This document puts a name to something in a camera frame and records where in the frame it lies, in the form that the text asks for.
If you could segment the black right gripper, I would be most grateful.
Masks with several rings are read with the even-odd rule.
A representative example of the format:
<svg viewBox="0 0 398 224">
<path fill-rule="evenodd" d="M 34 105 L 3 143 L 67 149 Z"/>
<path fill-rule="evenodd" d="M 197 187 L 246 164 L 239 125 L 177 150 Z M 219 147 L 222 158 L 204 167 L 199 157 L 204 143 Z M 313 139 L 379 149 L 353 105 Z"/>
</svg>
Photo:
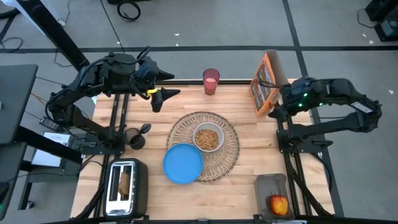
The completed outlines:
<svg viewBox="0 0 398 224">
<path fill-rule="evenodd" d="M 310 78 L 299 78 L 293 83 L 288 83 L 278 86 L 271 83 L 259 82 L 260 86 L 266 88 L 278 88 L 282 93 L 283 105 L 276 106 L 268 117 L 278 119 L 281 122 L 286 122 L 289 114 L 297 114 L 308 110 L 308 96 L 309 86 L 311 84 Z"/>
</svg>

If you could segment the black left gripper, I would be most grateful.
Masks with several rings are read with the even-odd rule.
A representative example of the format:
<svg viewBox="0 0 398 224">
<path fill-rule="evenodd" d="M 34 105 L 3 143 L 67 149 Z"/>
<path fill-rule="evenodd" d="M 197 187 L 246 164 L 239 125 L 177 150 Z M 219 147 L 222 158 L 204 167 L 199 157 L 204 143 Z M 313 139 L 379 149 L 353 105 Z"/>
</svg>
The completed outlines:
<svg viewBox="0 0 398 224">
<path fill-rule="evenodd" d="M 175 75 L 163 70 L 158 70 L 157 63 L 154 62 L 150 57 L 144 57 L 144 59 L 139 62 L 136 82 L 137 87 L 141 92 L 154 89 L 155 79 L 157 82 L 160 82 L 172 80 L 174 78 Z M 180 92 L 180 90 L 167 90 L 165 88 L 157 90 L 151 95 L 152 111 L 158 113 L 161 110 L 164 101 L 179 94 Z"/>
</svg>

